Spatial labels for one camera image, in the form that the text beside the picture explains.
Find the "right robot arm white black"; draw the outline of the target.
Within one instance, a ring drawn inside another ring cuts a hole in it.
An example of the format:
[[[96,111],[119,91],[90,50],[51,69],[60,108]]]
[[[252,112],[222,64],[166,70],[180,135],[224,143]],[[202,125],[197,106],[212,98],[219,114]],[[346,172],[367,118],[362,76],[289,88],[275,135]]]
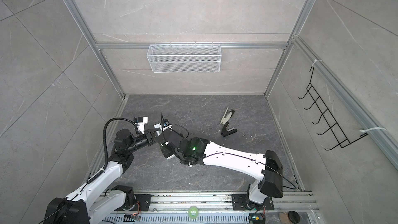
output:
[[[186,139],[172,129],[156,131],[165,158],[176,157],[181,164],[223,167],[255,179],[246,194],[247,208],[265,200],[283,197],[283,165],[274,151],[247,153],[226,148],[202,138]]]

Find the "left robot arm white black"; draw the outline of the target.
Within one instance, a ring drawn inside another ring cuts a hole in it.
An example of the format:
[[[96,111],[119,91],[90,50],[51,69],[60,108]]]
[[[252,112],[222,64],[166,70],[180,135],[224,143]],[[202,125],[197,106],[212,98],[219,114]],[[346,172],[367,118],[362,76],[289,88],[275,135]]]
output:
[[[148,129],[133,136],[128,129],[117,132],[112,154],[100,169],[65,198],[55,198],[47,206],[44,224],[98,224],[118,208],[139,209],[134,189],[110,185],[130,167],[133,153],[158,142],[160,130]]]

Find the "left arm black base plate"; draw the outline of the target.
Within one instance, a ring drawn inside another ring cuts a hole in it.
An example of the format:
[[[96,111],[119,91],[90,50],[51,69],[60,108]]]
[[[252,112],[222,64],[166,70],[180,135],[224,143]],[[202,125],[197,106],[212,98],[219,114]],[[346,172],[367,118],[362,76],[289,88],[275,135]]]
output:
[[[148,211],[152,195],[129,195],[126,196],[125,205],[122,207],[124,211]]]

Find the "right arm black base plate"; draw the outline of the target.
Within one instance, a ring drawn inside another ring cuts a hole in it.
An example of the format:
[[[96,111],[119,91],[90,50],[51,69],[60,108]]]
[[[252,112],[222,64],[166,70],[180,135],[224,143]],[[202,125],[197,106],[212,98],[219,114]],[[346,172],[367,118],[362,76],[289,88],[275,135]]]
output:
[[[266,197],[263,203],[251,202],[245,194],[232,194],[231,197],[234,211],[273,211],[275,209],[273,199],[270,197]]]

